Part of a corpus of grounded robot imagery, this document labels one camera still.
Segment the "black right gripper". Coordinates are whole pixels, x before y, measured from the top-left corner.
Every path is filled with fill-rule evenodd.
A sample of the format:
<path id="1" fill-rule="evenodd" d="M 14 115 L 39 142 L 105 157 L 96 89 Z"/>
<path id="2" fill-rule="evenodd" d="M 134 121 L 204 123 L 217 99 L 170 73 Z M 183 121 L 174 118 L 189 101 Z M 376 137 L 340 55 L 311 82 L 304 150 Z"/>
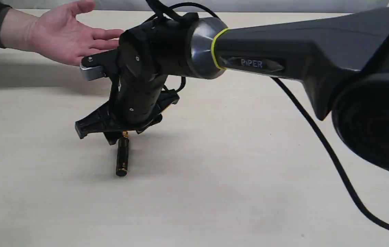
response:
<path id="1" fill-rule="evenodd" d="M 151 93 L 128 90 L 75 122 L 75 130 L 80 139 L 90 133 L 103 133 L 108 143 L 113 145 L 126 131 L 142 133 L 160 123 L 163 111 L 178 101 L 178 91 L 174 89 Z"/>

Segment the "forearm in black sleeve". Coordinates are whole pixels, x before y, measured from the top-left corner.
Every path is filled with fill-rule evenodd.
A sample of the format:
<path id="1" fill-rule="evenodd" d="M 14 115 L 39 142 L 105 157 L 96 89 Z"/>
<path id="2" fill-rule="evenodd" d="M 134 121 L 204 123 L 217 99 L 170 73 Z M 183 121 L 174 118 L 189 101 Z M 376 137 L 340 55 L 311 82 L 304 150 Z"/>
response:
<path id="1" fill-rule="evenodd" d="M 38 17 L 0 2 L 0 48 L 37 52 L 31 36 Z"/>

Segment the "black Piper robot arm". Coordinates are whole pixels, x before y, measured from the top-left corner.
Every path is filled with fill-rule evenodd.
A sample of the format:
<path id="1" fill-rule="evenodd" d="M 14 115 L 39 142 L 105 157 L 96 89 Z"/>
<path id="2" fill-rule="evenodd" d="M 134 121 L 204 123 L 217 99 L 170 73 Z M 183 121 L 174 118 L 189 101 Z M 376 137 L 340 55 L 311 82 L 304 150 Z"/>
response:
<path id="1" fill-rule="evenodd" d="M 315 116 L 389 171 L 389 7 L 327 19 L 229 29 L 218 17 L 163 11 L 122 33 L 119 47 L 83 58 L 87 80 L 109 77 L 109 100 L 75 123 L 81 139 L 143 132 L 179 100 L 169 75 L 215 79 L 226 69 L 302 83 Z"/>

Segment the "person's open bare hand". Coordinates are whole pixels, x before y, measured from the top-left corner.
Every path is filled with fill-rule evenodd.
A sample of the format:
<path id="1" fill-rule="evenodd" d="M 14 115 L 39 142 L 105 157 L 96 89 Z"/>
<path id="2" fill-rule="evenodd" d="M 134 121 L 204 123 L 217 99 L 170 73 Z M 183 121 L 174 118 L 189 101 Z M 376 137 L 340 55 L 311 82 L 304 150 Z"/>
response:
<path id="1" fill-rule="evenodd" d="M 58 63 L 78 66 L 84 57 L 116 49 L 123 30 L 93 28 L 76 18 L 95 6 L 93 0 L 79 0 L 37 17 L 26 37 L 29 50 Z"/>

